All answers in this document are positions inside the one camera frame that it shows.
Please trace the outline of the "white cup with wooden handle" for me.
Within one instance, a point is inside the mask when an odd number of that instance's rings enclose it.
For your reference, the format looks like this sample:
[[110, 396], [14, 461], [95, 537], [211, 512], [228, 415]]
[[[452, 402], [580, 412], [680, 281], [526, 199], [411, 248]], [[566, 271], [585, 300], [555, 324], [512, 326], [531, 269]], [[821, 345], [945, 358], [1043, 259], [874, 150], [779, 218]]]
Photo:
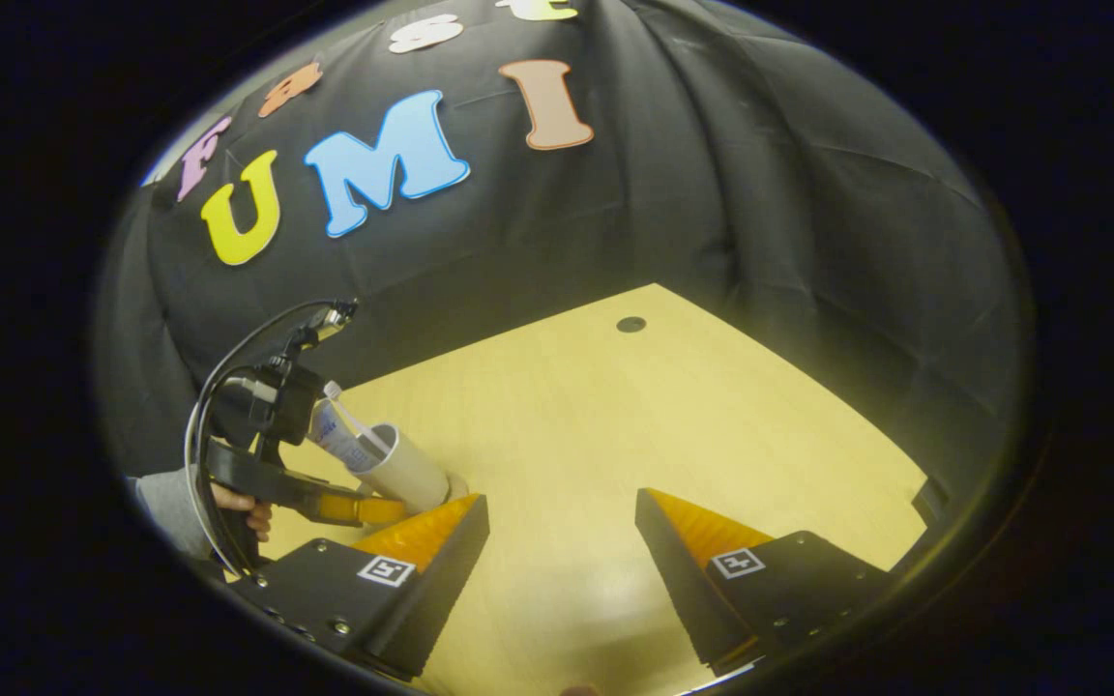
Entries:
[[368, 454], [379, 454], [377, 463], [356, 465], [353, 476], [380, 497], [405, 504], [411, 514], [433, 510], [453, 494], [450, 476], [420, 447], [392, 423], [371, 428], [372, 439], [360, 433], [355, 440]]

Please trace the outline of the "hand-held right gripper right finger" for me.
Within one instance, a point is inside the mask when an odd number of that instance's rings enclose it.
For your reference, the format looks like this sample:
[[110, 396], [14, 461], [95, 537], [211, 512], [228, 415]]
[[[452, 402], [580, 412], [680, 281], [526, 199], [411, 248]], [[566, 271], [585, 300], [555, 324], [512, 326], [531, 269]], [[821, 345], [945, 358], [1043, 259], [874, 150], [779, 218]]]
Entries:
[[815, 643], [892, 586], [892, 574], [819, 535], [762, 535], [649, 486], [638, 489], [633, 521], [716, 677]]

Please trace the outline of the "black backdrop cloth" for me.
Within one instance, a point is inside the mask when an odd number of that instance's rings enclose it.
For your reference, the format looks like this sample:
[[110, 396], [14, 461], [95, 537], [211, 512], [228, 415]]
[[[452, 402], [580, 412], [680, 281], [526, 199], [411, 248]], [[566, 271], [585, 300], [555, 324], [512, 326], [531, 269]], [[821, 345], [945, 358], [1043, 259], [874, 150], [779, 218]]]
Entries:
[[902, 106], [715, 0], [444, 0], [255, 76], [199, 164], [131, 195], [94, 323], [111, 462], [176, 470], [209, 371], [356, 298], [344, 385], [646, 283], [775, 351], [950, 504], [1007, 458], [1033, 373], [1012, 234]]

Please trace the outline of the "wooden desktop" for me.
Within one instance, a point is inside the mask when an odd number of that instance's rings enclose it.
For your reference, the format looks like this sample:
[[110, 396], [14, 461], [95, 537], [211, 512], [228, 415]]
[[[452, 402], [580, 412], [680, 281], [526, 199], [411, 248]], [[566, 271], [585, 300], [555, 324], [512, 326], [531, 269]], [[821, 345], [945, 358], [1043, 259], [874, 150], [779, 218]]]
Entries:
[[346, 388], [489, 502], [430, 696], [677, 696], [712, 682], [635, 526], [638, 489], [892, 568], [924, 471], [853, 406], [649, 285]]

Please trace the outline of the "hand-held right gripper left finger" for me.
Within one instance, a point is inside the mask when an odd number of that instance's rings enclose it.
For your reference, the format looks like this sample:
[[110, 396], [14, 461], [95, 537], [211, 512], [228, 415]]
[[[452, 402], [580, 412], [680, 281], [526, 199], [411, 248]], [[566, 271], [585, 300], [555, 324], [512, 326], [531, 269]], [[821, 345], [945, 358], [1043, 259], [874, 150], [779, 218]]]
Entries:
[[302, 639], [399, 682], [420, 677], [490, 533], [473, 493], [367, 535], [315, 538], [229, 590]]

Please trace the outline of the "white toothpaste tube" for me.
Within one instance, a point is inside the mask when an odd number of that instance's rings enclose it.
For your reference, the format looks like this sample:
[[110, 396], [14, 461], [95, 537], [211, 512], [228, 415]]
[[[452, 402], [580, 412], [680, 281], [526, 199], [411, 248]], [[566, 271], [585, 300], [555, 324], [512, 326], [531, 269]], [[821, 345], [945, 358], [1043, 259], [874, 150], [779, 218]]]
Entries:
[[336, 459], [352, 476], [362, 476], [384, 462], [385, 451], [349, 427], [331, 399], [319, 399], [312, 409], [307, 438]]

